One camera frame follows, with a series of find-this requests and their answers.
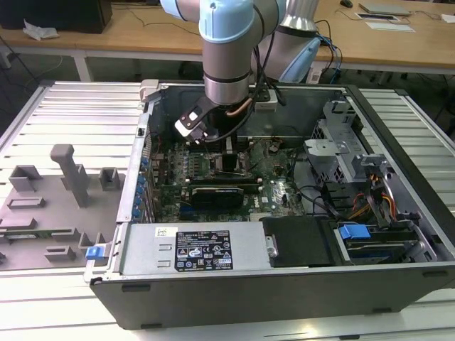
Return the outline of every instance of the metal slotted platform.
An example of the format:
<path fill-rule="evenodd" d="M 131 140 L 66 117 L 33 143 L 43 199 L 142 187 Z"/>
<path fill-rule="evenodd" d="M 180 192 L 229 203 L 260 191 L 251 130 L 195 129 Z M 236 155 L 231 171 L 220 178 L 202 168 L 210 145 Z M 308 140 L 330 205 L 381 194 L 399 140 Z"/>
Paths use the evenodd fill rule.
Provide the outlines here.
<path fill-rule="evenodd" d="M 392 90 L 363 90 L 405 150 L 420 163 L 454 210 L 453 145 L 417 105 Z M 139 109 L 139 84 L 57 82 L 42 87 L 0 139 L 0 203 L 15 165 L 36 164 L 60 174 L 48 155 L 53 144 L 73 144 L 88 173 L 103 166 L 125 173 Z M 372 137 L 368 137 L 377 148 Z M 443 160 L 444 167 L 435 166 Z M 215 325 L 131 332 L 117 326 L 82 279 L 83 269 L 0 272 L 0 340 L 354 340 L 449 341 L 455 337 L 455 290 L 435 291 L 401 313 L 272 323 Z"/>
<path fill-rule="evenodd" d="M 50 159 L 54 144 L 72 144 L 87 174 L 102 167 L 126 173 L 142 109 L 138 83 L 56 82 L 40 87 L 0 139 L 0 205 L 16 165 L 62 174 Z"/>
<path fill-rule="evenodd" d="M 408 96 L 394 90 L 361 90 L 436 193 L 455 215 L 455 144 Z M 367 129 L 376 153 L 382 153 Z"/>

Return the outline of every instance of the floor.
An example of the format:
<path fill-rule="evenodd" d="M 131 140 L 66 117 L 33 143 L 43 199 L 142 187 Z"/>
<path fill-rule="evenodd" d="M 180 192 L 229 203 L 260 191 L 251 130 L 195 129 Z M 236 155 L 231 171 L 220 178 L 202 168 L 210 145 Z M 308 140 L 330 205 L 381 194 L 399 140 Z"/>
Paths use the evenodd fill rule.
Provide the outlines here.
<path fill-rule="evenodd" d="M 79 80 L 72 58 L 46 55 L 21 55 L 20 57 L 35 76 L 41 75 L 46 70 L 54 69 L 39 77 L 40 80 Z M 141 79 L 177 80 L 180 78 L 178 75 L 179 62 L 141 60 L 140 63 Z M 132 60 L 90 58 L 89 64 L 98 82 L 140 81 L 134 74 Z M 11 65 L 11 69 L 0 72 L 0 134 L 12 122 L 37 86 L 17 58 L 13 58 Z M 329 70 L 321 78 L 321 83 L 329 82 L 332 74 L 333 71 Z M 200 63 L 189 63 L 186 66 L 185 79 L 200 80 L 201 76 L 202 67 Z M 455 93 L 455 78 L 446 81 L 440 75 L 408 74 L 407 79 L 402 79 L 401 74 L 395 73 L 389 82 L 379 85 L 379 76 L 377 72 L 343 70 L 336 82 L 338 84 L 354 84 L 362 88 L 404 89 L 433 119 L 447 103 L 449 94 L 453 96 Z M 437 123 L 443 130 L 447 131 L 451 120 L 455 121 L 454 117 L 449 111 L 443 109 Z"/>

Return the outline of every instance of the paper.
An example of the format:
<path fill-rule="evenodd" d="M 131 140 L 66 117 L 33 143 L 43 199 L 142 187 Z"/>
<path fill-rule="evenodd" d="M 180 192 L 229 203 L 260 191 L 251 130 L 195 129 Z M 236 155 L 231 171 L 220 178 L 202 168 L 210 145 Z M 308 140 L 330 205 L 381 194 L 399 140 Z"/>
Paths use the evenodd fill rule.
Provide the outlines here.
<path fill-rule="evenodd" d="M 394 23 L 366 23 L 373 30 L 415 32 L 408 25 L 395 25 Z"/>
<path fill-rule="evenodd" d="M 446 23 L 455 23 L 455 16 L 448 16 L 447 14 L 441 14 L 441 18 Z"/>
<path fill-rule="evenodd" d="M 25 20 L 23 23 L 26 27 L 22 30 L 25 34 L 29 35 L 33 39 L 41 40 L 46 38 L 57 38 L 60 37 L 57 33 L 57 30 L 53 27 L 41 28 L 38 26 L 34 26 L 31 23 L 26 22 Z"/>

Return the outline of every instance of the robotic arm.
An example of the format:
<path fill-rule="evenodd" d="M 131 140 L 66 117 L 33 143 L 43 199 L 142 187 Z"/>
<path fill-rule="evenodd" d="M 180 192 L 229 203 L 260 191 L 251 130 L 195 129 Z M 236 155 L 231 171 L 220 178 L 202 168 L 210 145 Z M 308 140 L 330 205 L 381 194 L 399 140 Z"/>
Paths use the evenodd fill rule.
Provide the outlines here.
<path fill-rule="evenodd" d="M 205 97 L 176 122 L 180 134 L 198 144 L 221 141 L 245 123 L 257 95 L 249 96 L 256 47 L 269 76 L 300 82 L 319 48 L 313 23 L 317 4 L 318 0 L 161 0 L 167 13 L 198 23 L 203 38 Z M 215 139 L 208 139 L 203 123 L 207 115 L 218 130 Z"/>
<path fill-rule="evenodd" d="M 282 22 L 286 0 L 162 0 L 161 5 L 176 18 L 199 23 L 207 98 L 223 106 L 243 101 L 252 50 Z"/>

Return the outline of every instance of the gray plastic block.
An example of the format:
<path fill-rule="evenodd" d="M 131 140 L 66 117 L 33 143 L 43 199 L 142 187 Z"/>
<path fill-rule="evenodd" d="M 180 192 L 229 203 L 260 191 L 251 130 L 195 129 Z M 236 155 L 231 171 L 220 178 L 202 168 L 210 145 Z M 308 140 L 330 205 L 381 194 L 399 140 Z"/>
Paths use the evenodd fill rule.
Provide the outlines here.
<path fill-rule="evenodd" d="M 102 168 L 98 179 L 103 191 L 120 189 L 120 177 L 116 168 Z"/>
<path fill-rule="evenodd" d="M 35 192 L 18 193 L 15 188 L 11 189 L 4 205 L 0 208 L 0 220 L 8 222 L 34 218 L 37 224 L 30 233 L 25 230 L 6 231 L 0 227 L 0 243 L 3 243 L 0 244 L 0 251 L 8 256 L 8 261 L 4 261 L 0 266 L 1 270 L 84 266 L 87 247 L 82 246 L 82 249 L 79 249 L 83 232 L 91 242 L 101 240 L 98 238 L 99 233 L 102 234 L 103 239 L 112 240 L 117 226 L 116 218 L 122 191 L 105 192 L 102 190 L 98 174 L 87 176 L 89 180 L 87 191 L 90 196 L 89 205 L 84 208 L 80 208 L 72 193 L 67 192 L 62 186 L 61 175 L 43 175 L 40 180 L 31 180 L 32 186 L 36 189 Z M 122 187 L 125 175 L 119 174 L 119 177 Z M 42 197 L 45 200 L 44 207 L 12 210 L 7 206 L 12 199 L 36 197 Z M 46 247 L 67 245 L 76 254 L 74 261 L 50 262 L 43 256 Z"/>
<path fill-rule="evenodd" d="M 49 261 L 74 261 L 76 254 L 69 245 L 64 247 L 46 247 L 44 257 Z"/>
<path fill-rule="evenodd" d="M 68 187 L 73 192 L 79 207 L 87 207 L 87 187 L 80 179 L 78 169 L 73 160 L 74 148 L 70 144 L 56 144 L 50 151 L 50 158 L 60 166 Z"/>
<path fill-rule="evenodd" d="M 41 179 L 35 166 L 16 166 L 9 176 L 9 181 L 18 192 L 33 192 L 31 180 Z"/>
<path fill-rule="evenodd" d="M 105 238 L 103 237 L 102 233 L 98 232 L 97 238 L 95 240 L 95 244 L 104 244 L 105 242 L 106 241 L 105 241 Z"/>
<path fill-rule="evenodd" d="M 68 232 L 54 232 L 51 234 L 56 242 L 73 242 L 80 240 L 80 233 L 76 228 L 68 229 Z"/>
<path fill-rule="evenodd" d="M 80 235 L 79 245 L 77 247 L 79 247 L 80 250 L 87 250 L 88 247 L 92 247 L 92 246 L 93 246 L 93 243 L 90 241 L 87 234 L 85 232 L 83 232 Z"/>
<path fill-rule="evenodd" d="M 34 218 L 11 218 L 3 219 L 0 222 L 0 229 L 8 231 L 17 229 L 34 229 L 36 227 L 36 220 Z"/>
<path fill-rule="evenodd" d="M 6 205 L 10 210 L 23 209 L 23 208 L 40 208 L 44 207 L 43 197 L 24 197 L 20 199 L 10 199 Z"/>
<path fill-rule="evenodd" d="M 82 183 L 83 187 L 85 189 L 87 189 L 88 188 L 88 184 L 90 182 L 90 179 L 89 179 L 89 177 L 87 175 L 87 172 L 85 172 L 84 165 L 76 165 L 76 167 L 77 167 L 77 173 L 79 173 L 80 183 Z M 71 190 L 71 188 L 68 185 L 68 182 L 66 181 L 65 177 L 63 176 L 61 179 L 62 179 L 63 186 L 65 186 L 65 189 L 66 190 Z"/>

